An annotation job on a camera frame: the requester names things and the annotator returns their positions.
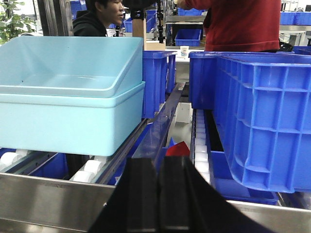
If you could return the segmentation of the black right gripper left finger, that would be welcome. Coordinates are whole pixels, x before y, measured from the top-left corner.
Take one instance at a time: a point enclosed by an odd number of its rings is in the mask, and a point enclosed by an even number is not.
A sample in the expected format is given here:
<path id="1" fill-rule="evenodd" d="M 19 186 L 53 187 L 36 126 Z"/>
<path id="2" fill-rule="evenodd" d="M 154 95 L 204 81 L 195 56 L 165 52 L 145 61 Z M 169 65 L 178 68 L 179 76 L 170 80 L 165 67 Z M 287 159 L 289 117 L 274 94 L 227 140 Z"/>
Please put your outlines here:
<path id="1" fill-rule="evenodd" d="M 150 158 L 129 158 L 90 233 L 156 233 L 157 179 Z"/>

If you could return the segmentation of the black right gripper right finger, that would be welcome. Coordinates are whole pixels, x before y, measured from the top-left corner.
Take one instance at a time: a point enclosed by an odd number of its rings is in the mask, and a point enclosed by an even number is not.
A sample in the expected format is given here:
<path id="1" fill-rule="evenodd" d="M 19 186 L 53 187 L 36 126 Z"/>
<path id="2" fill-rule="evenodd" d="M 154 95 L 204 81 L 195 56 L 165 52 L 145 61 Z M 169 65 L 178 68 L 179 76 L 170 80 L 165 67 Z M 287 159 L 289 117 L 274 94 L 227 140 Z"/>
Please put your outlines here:
<path id="1" fill-rule="evenodd" d="M 166 156 L 159 172 L 162 233 L 269 233 L 227 202 L 188 157 Z"/>

